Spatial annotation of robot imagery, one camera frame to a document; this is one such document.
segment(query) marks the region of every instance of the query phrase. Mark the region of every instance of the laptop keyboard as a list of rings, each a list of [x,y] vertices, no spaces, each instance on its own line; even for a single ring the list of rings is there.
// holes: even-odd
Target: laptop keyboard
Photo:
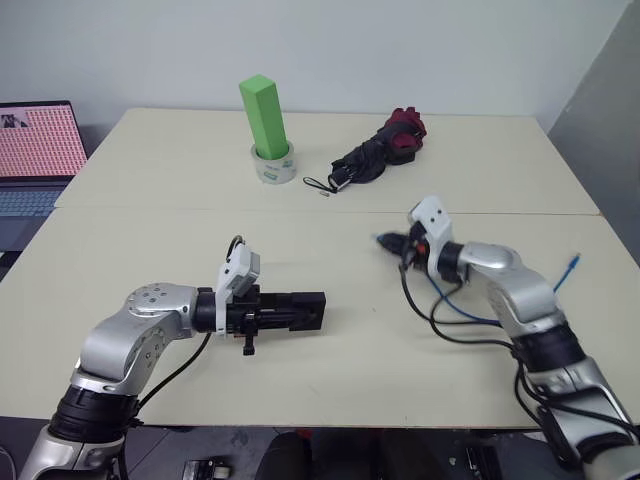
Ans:
[[[62,190],[0,191],[0,217],[46,217]]]

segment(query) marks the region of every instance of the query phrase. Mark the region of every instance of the cable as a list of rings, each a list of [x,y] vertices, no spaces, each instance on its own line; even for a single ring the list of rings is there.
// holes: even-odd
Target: cable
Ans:
[[[193,355],[191,355],[191,357],[186,362],[184,362],[171,375],[169,375],[167,378],[165,378],[163,381],[161,381],[158,385],[156,385],[153,388],[153,390],[151,390],[149,393],[147,393],[147,395],[142,400],[140,400],[140,403],[138,404],[138,412],[142,409],[142,407],[144,407],[149,402],[149,400],[151,400],[154,397],[154,395],[156,393],[158,393],[160,390],[162,390],[171,380],[173,380],[178,375],[180,375],[182,372],[184,372],[189,367],[189,365],[191,365],[196,360],[196,358],[198,358],[200,356],[200,354],[204,350],[204,347],[206,347],[207,343],[209,343],[209,339],[210,338],[211,338],[211,332],[209,332],[209,333],[207,333],[205,335],[204,340],[202,340],[202,343],[200,344],[198,349],[194,352]]]
[[[472,314],[467,313],[464,310],[458,308],[449,299],[449,295],[451,295],[452,293],[455,293],[455,292],[452,291],[452,292],[449,293],[449,295],[445,295],[442,292],[442,290],[440,289],[440,287],[438,286],[438,284],[435,282],[435,280],[433,278],[431,278],[431,275],[429,275],[428,271],[426,272],[426,274],[427,274],[427,278],[431,282],[431,285],[433,285],[433,288],[436,289],[436,291],[440,295],[440,298],[443,298],[447,305],[449,305],[453,310],[458,312],[460,315],[463,315],[463,316],[473,320],[472,322],[463,322],[463,323],[459,323],[458,325],[491,325],[492,327],[502,328],[502,325],[500,325],[500,322],[498,320],[493,320],[491,318],[477,317],[476,315],[472,315]]]
[[[118,452],[118,476],[120,480],[129,480],[129,472],[127,471],[127,458],[125,456],[125,448],[127,443],[127,437],[125,435],[124,441],[122,442],[122,448]]]
[[[543,407],[548,409],[553,408],[555,410],[561,410],[563,412],[572,413],[574,415],[580,415],[583,417],[593,418],[594,420],[600,420],[602,422],[611,423],[613,425],[616,425],[622,428],[626,432],[631,433],[638,440],[640,440],[640,431],[638,431],[638,429],[634,425],[630,424],[629,422],[620,420],[619,418],[611,417],[609,415],[603,415],[601,413],[591,412],[589,410],[582,410],[580,408],[573,408],[568,405],[554,402],[551,399],[542,397],[538,395],[538,393],[535,390],[533,390],[533,388],[531,388],[531,386],[527,382],[527,378],[524,374],[524,368],[519,369],[518,372],[520,376],[520,383],[522,384],[522,387],[526,392],[526,394],[529,395],[531,398],[533,398],[536,402],[538,402]]]
[[[565,274],[562,276],[560,281],[556,284],[556,287],[560,287],[560,285],[562,285],[562,283],[567,278],[567,276],[569,275],[571,270],[573,270],[575,268],[575,266],[578,263],[578,261],[579,261],[579,255],[576,255],[576,257],[573,258],[573,260],[570,262],[569,266],[567,267],[567,271],[565,271]],[[627,421],[620,420],[618,418],[614,418],[614,417],[611,417],[609,415],[603,415],[603,414],[596,413],[596,412],[591,412],[591,411],[588,411],[588,410],[582,410],[582,409],[579,409],[579,408],[573,408],[573,407],[570,407],[568,405],[564,405],[564,404],[555,402],[552,399],[548,399],[548,398],[542,397],[541,395],[536,393],[533,390],[533,388],[531,388],[529,383],[527,382],[527,378],[526,378],[525,371],[524,371],[524,363],[523,363],[523,361],[520,358],[518,358],[517,356],[514,355],[513,345],[511,345],[511,344],[509,344],[507,342],[504,342],[502,340],[462,340],[462,339],[457,339],[457,338],[450,337],[450,336],[444,334],[443,332],[441,332],[438,329],[437,325],[436,325],[438,322],[435,319],[435,312],[437,311],[438,307],[442,304],[442,302],[446,302],[446,299],[450,295],[454,295],[455,293],[457,293],[458,291],[460,291],[462,289],[462,284],[457,285],[456,287],[454,287],[452,290],[450,290],[446,294],[443,294],[436,302],[434,302],[433,306],[431,307],[431,312],[430,312],[429,316],[427,316],[418,308],[418,306],[413,301],[413,298],[411,297],[411,293],[409,292],[409,289],[408,289],[408,286],[407,286],[407,278],[406,278],[406,268],[407,267],[408,267],[408,265],[407,265],[406,262],[403,262],[402,264],[400,264],[398,266],[398,269],[400,271],[400,279],[401,279],[401,282],[402,282],[402,290],[403,290],[403,292],[405,294],[405,297],[406,297],[407,301],[409,302],[409,306],[411,306],[413,311],[418,316],[420,316],[421,318],[423,318],[423,319],[425,319],[425,320],[427,320],[429,322],[429,324],[431,325],[431,329],[434,331],[434,333],[436,333],[436,335],[438,335],[440,338],[442,338],[444,340],[447,340],[447,341],[453,342],[453,343],[460,343],[460,344],[491,344],[491,345],[499,345],[499,346],[505,347],[508,350],[510,350],[511,354],[518,361],[518,369],[516,371],[516,376],[514,378],[514,385],[513,385],[513,387],[514,387],[513,388],[514,395],[516,397],[516,400],[518,401],[518,403],[522,407],[522,409],[527,413],[527,415],[536,424],[541,426],[540,419],[533,413],[533,411],[529,408],[529,406],[525,403],[524,399],[520,395],[520,385],[522,385],[523,390],[525,391],[525,393],[530,398],[532,398],[533,400],[538,402],[544,408],[560,410],[560,411],[571,413],[571,414],[574,414],[574,415],[580,415],[580,416],[583,416],[583,417],[592,418],[594,420],[599,420],[599,421],[602,421],[602,422],[611,423],[613,425],[616,425],[616,426],[622,428],[626,432],[628,432],[628,433],[632,434],[633,436],[635,436],[636,439],[640,440],[640,430],[638,430],[638,428],[636,428],[634,425],[632,425],[631,423],[629,423]]]
[[[498,345],[501,347],[505,347],[507,348],[509,351],[513,351],[513,345],[511,345],[508,342],[505,342],[503,340],[463,340],[463,339],[459,339],[459,338],[454,338],[454,337],[450,337],[449,335],[443,333],[437,326],[434,318],[433,318],[433,312],[438,308],[438,306],[444,301],[443,298],[439,298],[434,304],[433,307],[431,307],[431,315],[425,315],[420,308],[418,308],[418,306],[415,304],[415,302],[413,301],[413,298],[411,297],[411,292],[409,292],[409,287],[407,286],[407,274],[406,274],[406,270],[404,268],[404,266],[398,265],[398,270],[400,271],[400,281],[402,282],[402,291],[404,292],[404,296],[407,299],[407,302],[409,302],[409,306],[411,307],[411,309],[422,319],[426,320],[429,322],[429,324],[431,325],[431,329],[433,330],[433,332],[438,335],[440,338],[442,338],[443,340],[447,340],[448,342],[452,342],[452,343],[461,343],[461,344],[465,344],[465,345]],[[459,291],[461,288],[461,286],[457,286],[454,288],[455,291]]]
[[[578,253],[571,259],[571,261],[569,262],[569,265],[567,265],[567,268],[562,274],[562,277],[560,277],[560,280],[558,280],[556,285],[553,287],[554,292],[558,291],[558,289],[562,286],[564,281],[569,277],[573,269],[576,268],[576,265],[578,264],[579,261],[580,261],[580,254]],[[500,322],[498,320],[493,320],[491,318],[478,317],[471,313],[465,312],[464,310],[459,308],[457,305],[455,305],[449,298],[446,297],[446,295],[442,292],[442,290],[440,289],[438,284],[435,282],[435,280],[431,278],[431,275],[429,275],[428,271],[427,271],[427,278],[429,279],[429,282],[431,282],[431,285],[433,286],[433,288],[438,292],[438,294],[441,297],[445,297],[445,302],[447,303],[447,305],[449,305],[449,307],[451,307],[454,311],[458,312],[460,315],[475,321],[475,322],[469,322],[469,323],[460,323],[459,325],[471,325],[473,323],[478,323],[481,325],[493,325],[495,327],[502,328],[502,325],[500,325]]]
[[[580,254],[578,253],[571,259],[571,261],[569,262],[569,265],[567,266],[567,269],[562,274],[562,277],[560,277],[560,280],[558,280],[558,283],[556,283],[555,286],[553,287],[554,292],[558,291],[558,289],[562,286],[562,284],[567,279],[569,274],[573,271],[574,268],[576,268],[576,265],[578,264],[579,261],[580,261]]]
[[[516,371],[516,375],[513,379],[513,394],[516,396],[516,400],[520,404],[520,407],[525,411],[527,415],[529,415],[529,418],[531,418],[531,420],[533,420],[540,428],[542,428],[542,422],[536,416],[536,414],[533,413],[533,410],[529,408],[529,405],[527,405],[527,403],[524,401],[522,395],[520,395],[521,372],[524,372],[524,364],[521,360],[518,360],[518,370]]]
[[[239,243],[244,243],[244,239],[242,238],[242,235],[236,235],[231,239],[231,243],[229,244],[229,248],[227,249],[227,256],[226,256],[227,262],[229,261],[229,257],[231,257],[231,253],[233,252],[233,249],[236,248],[236,245],[238,245]]]
[[[16,472],[16,462],[13,461],[13,457],[11,456],[11,454],[1,445],[0,455],[7,457],[7,460],[9,460],[9,467],[11,468],[11,478],[13,480],[16,480],[16,478],[18,478],[18,474]]]

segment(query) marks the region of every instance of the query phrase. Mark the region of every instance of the blue cable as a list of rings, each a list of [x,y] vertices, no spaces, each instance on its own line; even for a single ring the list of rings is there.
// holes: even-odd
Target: blue cable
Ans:
[[[567,267],[567,269],[562,274],[562,277],[560,277],[560,280],[558,280],[558,283],[556,283],[556,286],[553,287],[553,291],[554,292],[558,291],[558,289],[562,286],[562,284],[567,279],[569,274],[573,271],[574,268],[576,268],[576,265],[578,264],[579,261],[580,261],[580,254],[578,253],[578,254],[576,254],[575,257],[573,257],[571,259],[571,261],[569,262],[569,266]]]
[[[578,265],[579,261],[580,261],[580,254],[578,253],[578,254],[576,254],[575,257],[573,257],[571,259],[571,261],[569,262],[569,265],[567,265],[567,269],[562,274],[562,277],[560,277],[560,280],[558,280],[558,283],[556,283],[555,287],[553,287],[553,291],[554,292],[558,291],[558,289],[562,286],[562,284],[567,279],[567,277],[571,274],[573,269],[576,268],[576,265]],[[478,323],[478,325],[493,325],[493,326],[496,326],[496,327],[500,327],[501,326],[500,322],[498,320],[492,320],[490,318],[478,317],[476,315],[472,315],[472,314],[467,313],[464,310],[458,308],[456,305],[453,304],[453,302],[451,302],[451,300],[449,300],[449,297],[447,297],[444,294],[444,292],[440,289],[438,284],[433,280],[433,278],[431,278],[430,275],[427,275],[427,278],[431,282],[431,285],[433,285],[433,288],[436,289],[438,294],[442,298],[444,298],[444,301],[447,303],[447,305],[449,305],[454,311],[458,312],[460,315],[463,315],[463,316],[465,316],[467,318],[470,318],[471,320],[475,320]]]
[[[465,312],[464,310],[459,309],[457,306],[455,306],[451,300],[449,300],[449,297],[445,296],[444,292],[442,290],[440,290],[440,287],[438,286],[438,284],[433,280],[433,278],[431,278],[431,275],[427,275],[427,278],[429,279],[429,281],[431,282],[431,285],[433,285],[433,288],[436,289],[436,291],[438,292],[438,294],[444,298],[444,301],[447,303],[447,305],[449,305],[453,310],[455,310],[456,312],[458,312],[460,315],[463,315],[467,318],[470,318],[471,320],[475,320],[476,322],[478,322],[478,325],[493,325],[495,327],[499,327],[500,326],[500,322],[498,320],[492,320],[490,318],[482,318],[482,317],[477,317],[475,315],[471,315],[470,313]]]

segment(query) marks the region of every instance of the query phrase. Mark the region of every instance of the white bracket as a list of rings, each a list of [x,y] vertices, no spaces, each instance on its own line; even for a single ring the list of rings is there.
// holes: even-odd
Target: white bracket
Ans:
[[[218,271],[216,285],[216,335],[227,333],[227,304],[241,297],[260,275],[260,255],[238,243]]]
[[[409,221],[413,225],[420,222],[426,230],[425,239],[429,244],[429,258],[427,260],[427,268],[431,278],[438,278],[438,259],[442,247],[447,242],[453,240],[453,229],[451,218],[445,211],[440,199],[431,195],[425,197],[411,212],[409,212]]]

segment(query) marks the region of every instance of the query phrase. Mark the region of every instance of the red cloth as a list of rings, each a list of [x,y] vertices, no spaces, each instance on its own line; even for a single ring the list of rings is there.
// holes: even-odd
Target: red cloth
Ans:
[[[385,122],[384,126],[388,127],[392,123],[404,122],[414,125],[420,133],[418,135],[409,135],[408,133],[398,133],[392,139],[394,148],[418,147],[422,148],[422,139],[427,135],[427,129],[420,120],[420,112],[416,112],[415,107],[407,107],[406,110],[396,108],[391,117]]]

